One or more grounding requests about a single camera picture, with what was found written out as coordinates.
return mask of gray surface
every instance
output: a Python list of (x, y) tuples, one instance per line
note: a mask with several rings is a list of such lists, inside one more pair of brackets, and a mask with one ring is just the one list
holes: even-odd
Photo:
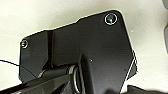
[(164, 37), (165, 37), (166, 50), (168, 53), (168, 27), (166, 27), (164, 30)]
[(164, 3), (165, 8), (168, 9), (168, 0), (163, 0), (163, 3)]

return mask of metal hole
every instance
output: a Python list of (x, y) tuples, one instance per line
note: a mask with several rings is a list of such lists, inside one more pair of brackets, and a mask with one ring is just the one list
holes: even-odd
[(22, 48), (27, 48), (28, 42), (27, 42), (26, 40), (22, 40), (21, 43), (20, 43), (20, 46), (21, 46)]
[(113, 25), (117, 22), (117, 16), (114, 13), (109, 13), (105, 17), (105, 22), (107, 25)]

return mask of screw head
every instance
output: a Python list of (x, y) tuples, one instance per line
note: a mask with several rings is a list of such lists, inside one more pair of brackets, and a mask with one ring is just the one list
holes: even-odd
[(105, 17), (105, 22), (107, 25), (113, 25), (117, 22), (117, 16), (114, 13), (109, 13)]
[(28, 42), (27, 42), (26, 40), (22, 40), (21, 43), (20, 43), (20, 46), (21, 46), (22, 48), (27, 48)]

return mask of white background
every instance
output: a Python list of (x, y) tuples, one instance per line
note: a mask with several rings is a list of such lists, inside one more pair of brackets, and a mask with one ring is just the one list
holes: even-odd
[[(123, 14), (138, 74), (124, 84), (168, 92), (168, 54), (164, 28), (168, 10), (162, 0), (0, 0), (0, 59), (19, 64), (21, 39), (107, 10)], [(21, 82), (18, 67), (0, 62), (0, 90)]]

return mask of black cable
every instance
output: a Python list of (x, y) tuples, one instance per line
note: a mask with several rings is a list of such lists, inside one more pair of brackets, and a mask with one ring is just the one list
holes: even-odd
[(15, 64), (15, 63), (12, 63), (12, 62), (6, 61), (6, 60), (0, 60), (0, 61), (1, 61), (1, 62), (5, 62), (5, 63), (12, 64), (12, 65), (15, 65), (15, 66), (18, 66), (18, 67), (20, 67), (20, 68), (26, 70), (27, 72), (29, 72), (34, 78), (37, 78), (32, 72), (30, 72), (28, 69), (26, 69), (26, 68), (23, 67), (23, 66), (17, 65), (17, 64)]

